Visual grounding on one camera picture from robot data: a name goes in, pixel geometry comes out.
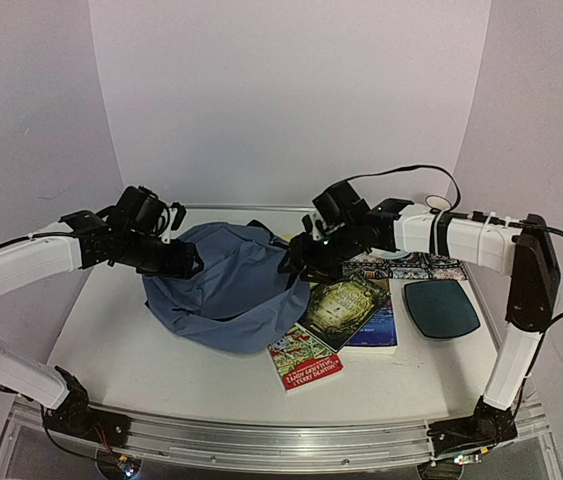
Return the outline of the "green fantasy cover book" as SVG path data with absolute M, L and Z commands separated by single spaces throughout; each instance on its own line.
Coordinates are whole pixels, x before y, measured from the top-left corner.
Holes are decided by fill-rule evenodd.
M 298 324 L 334 352 L 348 341 L 390 300 L 386 280 L 372 281 L 350 274 L 310 291 Z

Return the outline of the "blue student backpack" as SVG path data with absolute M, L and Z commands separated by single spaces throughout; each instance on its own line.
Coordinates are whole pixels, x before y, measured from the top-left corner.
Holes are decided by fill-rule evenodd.
M 288 244 L 264 224 L 211 222 L 179 236 L 204 268 L 191 279 L 144 276 L 146 306 L 173 334 L 237 354 L 278 340 L 305 312 L 310 284 L 278 266 Z

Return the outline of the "red treehouse comic book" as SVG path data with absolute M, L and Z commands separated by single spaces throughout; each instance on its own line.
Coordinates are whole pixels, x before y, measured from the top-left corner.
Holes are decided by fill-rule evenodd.
M 286 393 L 322 381 L 343 371 L 339 356 L 295 324 L 267 351 Z

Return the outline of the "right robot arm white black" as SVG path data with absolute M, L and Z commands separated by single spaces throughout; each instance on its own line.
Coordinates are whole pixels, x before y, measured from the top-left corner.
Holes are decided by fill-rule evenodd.
M 305 217 L 303 232 L 290 240 L 278 267 L 281 273 L 333 282 L 345 261 L 377 249 L 440 255 L 510 278 L 509 325 L 482 396 L 491 408 L 509 409 L 552 323 L 560 283 L 543 218 L 462 214 L 394 198 L 369 207 L 347 181 L 328 187 L 313 205 L 317 214 Z

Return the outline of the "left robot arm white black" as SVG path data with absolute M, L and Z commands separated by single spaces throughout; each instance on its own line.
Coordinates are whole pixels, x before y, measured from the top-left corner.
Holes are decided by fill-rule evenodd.
M 143 186 L 128 187 L 114 205 L 67 214 L 43 230 L 3 242 L 0 297 L 101 263 L 129 266 L 140 275 L 190 279 L 203 269 L 203 261 L 192 243 L 172 236 L 186 213 L 182 204 L 166 204 Z M 73 375 L 21 355 L 1 339 L 0 391 L 57 410 L 59 423 L 74 436 L 95 429 L 94 411 L 81 402 L 87 392 Z

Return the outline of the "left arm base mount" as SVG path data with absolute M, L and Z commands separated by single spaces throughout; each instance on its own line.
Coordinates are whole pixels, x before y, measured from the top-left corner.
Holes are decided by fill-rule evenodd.
M 52 432 L 111 448 L 126 444 L 131 426 L 129 416 L 92 408 L 87 401 L 65 401 L 57 409 L 46 410 L 42 420 Z

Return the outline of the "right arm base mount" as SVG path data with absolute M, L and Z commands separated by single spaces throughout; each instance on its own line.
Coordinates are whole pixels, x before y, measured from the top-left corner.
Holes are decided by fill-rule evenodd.
M 514 440 L 517 429 L 507 417 L 470 416 L 434 422 L 427 436 L 432 441 L 434 457 L 441 460 Z

